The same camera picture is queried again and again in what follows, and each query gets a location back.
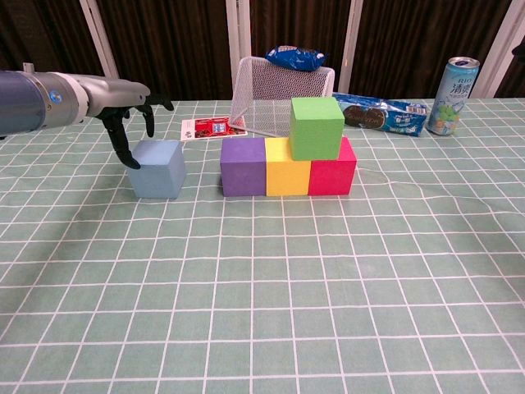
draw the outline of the robotic arm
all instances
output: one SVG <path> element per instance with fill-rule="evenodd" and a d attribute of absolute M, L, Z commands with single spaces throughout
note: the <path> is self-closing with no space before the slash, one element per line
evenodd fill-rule
<path fill-rule="evenodd" d="M 173 104 L 149 89 L 128 80 L 79 76 L 59 72 L 0 71 L 0 139 L 7 135 L 68 126 L 84 117 L 100 119 L 121 162 L 134 169 L 140 164 L 130 152 L 122 119 L 136 108 L 144 117 L 146 132 L 153 137 L 152 105 L 172 111 Z"/>

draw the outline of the card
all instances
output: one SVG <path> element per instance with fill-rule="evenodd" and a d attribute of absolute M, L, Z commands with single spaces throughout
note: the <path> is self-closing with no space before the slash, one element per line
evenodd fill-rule
<path fill-rule="evenodd" d="M 246 130 L 235 129 L 228 125 L 228 117 L 185 119 L 180 129 L 180 140 L 205 140 L 246 134 Z"/>

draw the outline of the can label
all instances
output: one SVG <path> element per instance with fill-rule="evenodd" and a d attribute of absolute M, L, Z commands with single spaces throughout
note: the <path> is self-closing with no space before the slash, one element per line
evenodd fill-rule
<path fill-rule="evenodd" d="M 427 123 L 427 129 L 435 134 L 450 135 L 454 132 L 459 121 L 459 113 L 476 80 L 478 66 L 470 68 L 461 66 L 461 62 L 455 64 L 449 62 L 445 67 Z"/>

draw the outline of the oreo cookie package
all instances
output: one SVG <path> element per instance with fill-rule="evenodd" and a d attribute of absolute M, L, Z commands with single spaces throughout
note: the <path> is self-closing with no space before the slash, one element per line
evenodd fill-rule
<path fill-rule="evenodd" d="M 334 93 L 345 123 L 419 137 L 427 119 L 427 106 L 404 101 Z"/>
<path fill-rule="evenodd" d="M 325 61 L 325 55 L 318 51 L 289 45 L 275 47 L 266 54 L 265 58 L 276 66 L 297 71 L 315 71 Z"/>

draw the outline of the red cube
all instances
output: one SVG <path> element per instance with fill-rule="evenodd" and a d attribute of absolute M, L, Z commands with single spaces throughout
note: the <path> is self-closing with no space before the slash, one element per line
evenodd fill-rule
<path fill-rule="evenodd" d="M 347 195 L 358 159 L 348 138 L 343 137 L 336 160 L 313 160 L 308 195 Z"/>

